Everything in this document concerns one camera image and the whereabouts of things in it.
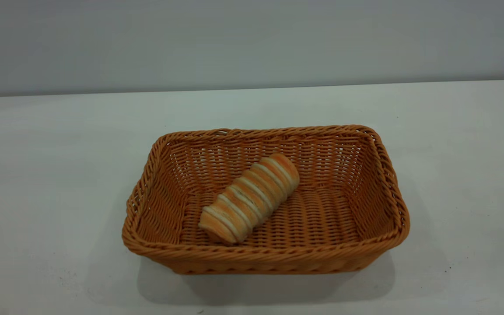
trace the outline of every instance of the gray wall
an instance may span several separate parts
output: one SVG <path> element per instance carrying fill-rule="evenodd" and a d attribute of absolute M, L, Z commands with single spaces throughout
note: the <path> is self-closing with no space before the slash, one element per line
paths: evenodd
<path fill-rule="evenodd" d="M 0 95 L 504 78 L 504 0 L 0 0 Z"/>

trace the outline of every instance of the rectangular basket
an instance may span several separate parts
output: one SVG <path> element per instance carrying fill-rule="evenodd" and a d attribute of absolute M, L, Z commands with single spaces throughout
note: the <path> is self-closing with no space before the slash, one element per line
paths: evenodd
<path fill-rule="evenodd" d="M 286 155 L 300 185 L 237 246 L 198 229 L 202 207 L 263 156 Z M 402 243 L 410 218 L 380 137 L 364 126 L 166 134 L 127 202 L 130 251 L 176 273 L 339 273 Z"/>

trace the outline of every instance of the bread slice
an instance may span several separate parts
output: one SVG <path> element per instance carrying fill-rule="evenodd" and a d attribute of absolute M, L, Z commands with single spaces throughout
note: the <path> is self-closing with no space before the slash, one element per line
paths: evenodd
<path fill-rule="evenodd" d="M 286 156 L 263 157 L 212 205 L 203 207 L 198 226 L 214 242 L 240 243 L 292 194 L 299 181 L 298 170 Z"/>

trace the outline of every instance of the basket bottom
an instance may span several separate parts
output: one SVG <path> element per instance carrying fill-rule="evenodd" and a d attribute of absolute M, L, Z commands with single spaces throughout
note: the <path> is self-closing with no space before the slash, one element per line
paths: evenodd
<path fill-rule="evenodd" d="M 180 244 L 219 245 L 198 228 L 202 207 L 216 193 L 190 195 L 184 210 Z M 288 249 L 360 241 L 348 199 L 340 187 L 299 187 L 240 246 Z"/>

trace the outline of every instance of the wicker basket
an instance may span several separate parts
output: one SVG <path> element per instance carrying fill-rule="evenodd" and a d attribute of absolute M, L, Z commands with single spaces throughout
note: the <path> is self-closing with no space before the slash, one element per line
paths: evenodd
<path fill-rule="evenodd" d="M 198 229 L 202 207 L 274 152 L 298 168 L 298 189 L 241 245 L 212 243 Z M 386 149 L 364 126 L 166 134 L 127 206 L 128 249 L 186 274 L 356 271 L 410 231 Z"/>

